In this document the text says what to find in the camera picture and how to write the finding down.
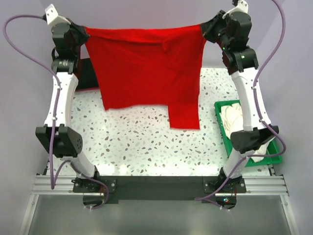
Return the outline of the red t-shirt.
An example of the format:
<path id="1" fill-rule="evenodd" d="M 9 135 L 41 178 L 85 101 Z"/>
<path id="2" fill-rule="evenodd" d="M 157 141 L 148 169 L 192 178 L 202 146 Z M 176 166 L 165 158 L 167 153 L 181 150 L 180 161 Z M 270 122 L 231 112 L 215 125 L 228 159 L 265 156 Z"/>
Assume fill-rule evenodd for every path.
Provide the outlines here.
<path id="1" fill-rule="evenodd" d="M 86 29 L 106 110 L 168 108 L 171 128 L 198 130 L 205 39 L 196 24 L 166 29 Z"/>

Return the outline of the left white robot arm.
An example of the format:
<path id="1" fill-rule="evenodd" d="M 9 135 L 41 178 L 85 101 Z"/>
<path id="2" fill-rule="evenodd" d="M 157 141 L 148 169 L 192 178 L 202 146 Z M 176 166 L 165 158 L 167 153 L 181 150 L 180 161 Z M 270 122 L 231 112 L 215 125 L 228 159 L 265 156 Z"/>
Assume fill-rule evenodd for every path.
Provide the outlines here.
<path id="1" fill-rule="evenodd" d="M 49 161 L 69 160 L 78 177 L 87 177 L 84 186 L 90 192 L 101 188 L 96 167 L 83 152 L 83 138 L 71 127 L 71 109 L 78 75 L 81 70 L 80 50 L 89 38 L 85 28 L 72 23 L 57 23 L 51 29 L 57 56 L 53 58 L 53 92 L 48 115 L 35 135 L 49 154 Z"/>

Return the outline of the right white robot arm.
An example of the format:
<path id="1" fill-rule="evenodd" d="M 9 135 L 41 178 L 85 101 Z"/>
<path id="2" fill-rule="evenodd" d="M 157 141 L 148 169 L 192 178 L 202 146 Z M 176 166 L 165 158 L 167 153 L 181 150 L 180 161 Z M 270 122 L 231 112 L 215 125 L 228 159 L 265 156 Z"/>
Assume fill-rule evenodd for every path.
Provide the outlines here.
<path id="1" fill-rule="evenodd" d="M 243 113 L 243 127 L 231 134 L 233 149 L 220 171 L 222 177 L 218 187 L 223 192 L 230 192 L 235 187 L 234 179 L 241 177 L 247 157 L 279 132 L 278 126 L 271 124 L 263 99 L 254 99 L 261 91 L 256 78 L 257 55 L 247 45 L 251 27 L 250 15 L 240 11 L 226 13 L 221 10 L 213 19 L 201 24 L 203 37 L 217 43 L 222 50 L 223 63 L 235 84 Z"/>

